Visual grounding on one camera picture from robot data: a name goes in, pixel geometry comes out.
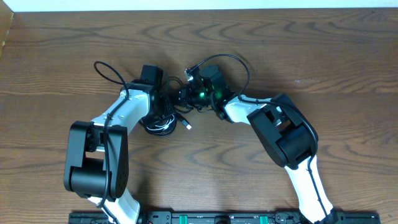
robotic arm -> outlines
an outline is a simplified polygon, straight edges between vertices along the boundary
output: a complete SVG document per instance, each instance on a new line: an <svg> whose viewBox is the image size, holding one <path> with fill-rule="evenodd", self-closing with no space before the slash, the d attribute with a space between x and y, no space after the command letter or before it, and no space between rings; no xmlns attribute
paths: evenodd
<svg viewBox="0 0 398 224"><path fill-rule="evenodd" d="M141 78L122 88L119 98L102 115L91 122L76 121L70 128L64 186L97 204L112 223L137 222L140 205L126 189L127 136L139 120L149 122L170 116L159 94L162 76L160 68L145 65ZM90 157L91 152L104 152L105 144L108 167L104 160Z"/></svg>
<svg viewBox="0 0 398 224"><path fill-rule="evenodd" d="M76 121L70 128L65 188L97 204L112 223L137 223L140 205L126 189L128 134L140 120L153 124L179 118L191 128L169 102L198 111L210 106L220 119L252 126L271 159L288 172L300 211L310 222L334 223L334 209L317 169L318 136L290 99L279 95L260 101L237 95L216 65L203 70L199 65L185 72L189 84L169 96L160 94L163 71L145 65L141 78L125 85L105 113L91 122ZM95 151L105 152L105 160L91 158Z"/></svg>

black cable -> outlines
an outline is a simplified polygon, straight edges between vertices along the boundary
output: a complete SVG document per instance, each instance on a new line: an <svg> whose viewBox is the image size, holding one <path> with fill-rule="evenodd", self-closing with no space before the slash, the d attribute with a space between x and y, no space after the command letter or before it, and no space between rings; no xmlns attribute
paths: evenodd
<svg viewBox="0 0 398 224"><path fill-rule="evenodd" d="M119 224L118 219L109 211L109 209L104 205L104 213L113 219L113 223Z"/></svg>
<svg viewBox="0 0 398 224"><path fill-rule="evenodd" d="M214 91L212 91L212 92L210 93L210 103L211 103L211 107L213 108L213 110L215 110L216 112L218 112L218 111L217 111L217 107L216 107L216 103L214 102L214 95L215 95L215 93L216 93L216 92L214 92Z"/></svg>
<svg viewBox="0 0 398 224"><path fill-rule="evenodd" d="M105 119L105 122L104 122L104 129L103 129L103 132L104 132L104 154L105 154L104 159L105 159L105 171L106 171L106 175L105 175L105 190L104 190L104 195L103 195L103 198L101 199L101 202L99 204L97 204L97 208L103 208L104 203L105 203L105 201L106 201L106 199L108 198L108 195L109 195L109 184L110 184L109 180L111 178L111 171L110 171L110 168L109 168L108 123L109 123L109 120L112 118L113 114L115 114L115 112L123 105L123 103L125 103L129 99L130 93L129 93L127 84L124 81L123 77L119 74L118 71L116 71L113 67L111 67L107 63L99 62L99 61L96 61L94 63L94 69L98 72L98 74L100 74L103 78L105 78L105 79L107 79L107 80L109 80L111 82L119 84L118 82L116 82L114 80L111 80L110 78L104 76L100 71L98 71L96 65L99 64L99 63L102 64L102 65L107 66L108 68L110 68L120 78L120 80L122 81L120 84L122 84L124 86L124 89L126 91L126 96L124 97L122 102L120 102L118 105L116 105L113 108L113 110L106 115L106 119Z"/></svg>
<svg viewBox="0 0 398 224"><path fill-rule="evenodd" d="M187 114L187 113L189 113L189 112L192 111L192 109L183 111L183 110L180 110L180 109L178 109L178 108L176 108L176 107L174 107L174 110L175 110L176 112L180 113L180 114Z"/></svg>
<svg viewBox="0 0 398 224"><path fill-rule="evenodd" d="M158 137L167 137L175 130L175 127L177 126L177 119L175 115L172 114L171 118L167 120L157 121L152 124L144 124L143 122L140 122L140 124L144 127L145 131L148 134L153 134L154 136Z"/></svg>
<svg viewBox="0 0 398 224"><path fill-rule="evenodd" d="M198 111L199 113L207 113L207 112L209 112L209 111L214 111L214 110L213 110L213 109L208 109L208 110L202 111L202 110L199 110L199 109L197 108L197 111Z"/></svg>
<svg viewBox="0 0 398 224"><path fill-rule="evenodd" d="M116 73L116 74L119 74L119 73L118 73L118 71L116 71L113 67L111 67L111 66L108 65L107 63L100 62L100 61L96 61L96 62L94 62L94 69L95 69L95 71L96 71L99 75L101 75L101 76L102 76L104 79L106 79L107 81L110 81L110 82L113 82L113 83L116 83L116 84L119 84L119 85L123 85L123 82L118 82L118 81L112 80L112 79L108 78L107 76L105 76L104 74L102 74L102 73L98 70L98 68L97 68L97 64L98 64L98 63L107 66L110 70L112 70L112 71L113 71L114 73Z"/></svg>
<svg viewBox="0 0 398 224"><path fill-rule="evenodd" d="M166 95L166 94L168 94L169 93L169 90L170 90L170 78L169 78L169 75L166 73L166 72L164 72L164 75L165 75L165 77L166 77L166 83L165 84L167 84L167 86L166 86L166 91L164 92L164 96Z"/></svg>
<svg viewBox="0 0 398 224"><path fill-rule="evenodd" d="M322 200L321 200L321 198L320 198L319 191L318 191L317 185L316 185L316 183L315 183L315 179L313 178L312 170L311 170L311 167L310 167L311 162L312 162L313 158L315 157L315 155L317 154L317 151L318 151L317 137L316 137L316 135L315 135L315 131L313 130L313 128L308 124L308 122L306 122L306 120L303 118L303 116L300 114L300 112L298 112L296 109L292 108L292 107L289 106L289 105L285 105L285 104L283 104L283 103L277 103L277 102L273 102L273 101L259 101L259 100L251 101L251 100L244 100L244 99L242 99L242 96L241 96L241 95L242 95L243 91L246 89L246 87L249 85L249 82L250 82L250 71L249 71L248 66L247 66L240 58L238 58L237 56L230 55L230 54L216 54L216 55L212 55L212 56L210 56L210 57L204 59L203 61L201 61L198 65L195 65L195 66L193 66L192 68L190 68L188 72L194 71L194 70L195 70L196 68L198 68L200 65L203 65L205 62L207 62L208 60L210 60L210 59L212 59L212 58L215 58L215 57L231 57L231 58L234 58L234 59L236 59L237 61L239 61L239 62L243 65L243 67L246 69L246 73L247 73L247 75L248 75L248 78L247 78L247 80L246 80L245 85L242 87L241 91L240 91L239 94L238 94L238 99L239 99L240 101L245 102L245 103L252 103L252 104L256 104L256 105L258 105L258 104L265 104L265 103L266 103L266 104L269 104L269 105L279 106L279 107L281 107L281 108L283 108L283 109L286 109L286 110L291 110L291 111L293 111L294 113L296 113L296 114L298 115L298 117L299 117L299 118L301 119L301 121L303 122L304 126L310 131L310 134L311 134L311 136L312 136L312 138L313 138L313 140L314 140L314 142L315 142L315 150L314 150L313 155L312 155L312 156L309 158L309 160L308 160L307 171L308 171L308 173L310 174L310 177L311 177L311 180L312 180L312 184L313 184L313 187L314 187L314 189L315 189L315 192L317 193L318 201L319 201L319 203L320 203L320 205L321 205L321 208L322 208L322 210L323 210L323 213L324 213L325 216L327 217L327 216L328 216L328 215L327 215L327 212L326 212L326 210L325 210L325 207L323 206L323 203L322 203Z"/></svg>
<svg viewBox="0 0 398 224"><path fill-rule="evenodd" d="M170 81L176 81L180 85L180 87L184 86L184 83L178 77L170 77Z"/></svg>

black mounting rail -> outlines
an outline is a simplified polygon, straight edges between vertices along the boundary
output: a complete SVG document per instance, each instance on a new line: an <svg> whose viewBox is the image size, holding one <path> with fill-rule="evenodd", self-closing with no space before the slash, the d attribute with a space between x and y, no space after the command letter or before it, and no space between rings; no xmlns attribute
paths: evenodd
<svg viewBox="0 0 398 224"><path fill-rule="evenodd" d="M334 224L381 224L376 213L337 212ZM68 224L108 224L105 213L70 213ZM299 212L269 213L141 213L137 224L306 224Z"/></svg>

wooden surface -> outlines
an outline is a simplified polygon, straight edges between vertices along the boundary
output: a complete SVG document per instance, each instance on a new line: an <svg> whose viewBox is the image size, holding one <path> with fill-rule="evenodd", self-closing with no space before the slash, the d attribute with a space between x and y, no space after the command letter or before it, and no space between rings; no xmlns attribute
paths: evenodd
<svg viewBox="0 0 398 224"><path fill-rule="evenodd" d="M0 0L0 58L2 48L6 44L6 37L10 29L13 15L14 13L8 8L8 6Z"/></svg>
<svg viewBox="0 0 398 224"><path fill-rule="evenodd" d="M95 60L127 80L143 64L183 78L219 53L250 64L246 92L287 93L320 136L318 167L336 208L398 223L398 9L20 13L0 62L0 222L65 223L95 206L63 187L69 127L117 98ZM235 90L246 74L214 60ZM174 210L298 208L286 171L245 124L187 115L168 138L135 127L128 189Z"/></svg>

white wall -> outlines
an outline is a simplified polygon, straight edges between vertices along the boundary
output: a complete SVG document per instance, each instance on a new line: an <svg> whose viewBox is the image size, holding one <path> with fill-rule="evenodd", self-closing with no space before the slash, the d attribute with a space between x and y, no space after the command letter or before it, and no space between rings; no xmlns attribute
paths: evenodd
<svg viewBox="0 0 398 224"><path fill-rule="evenodd" d="M14 12L398 7L398 0L4 0Z"/></svg>

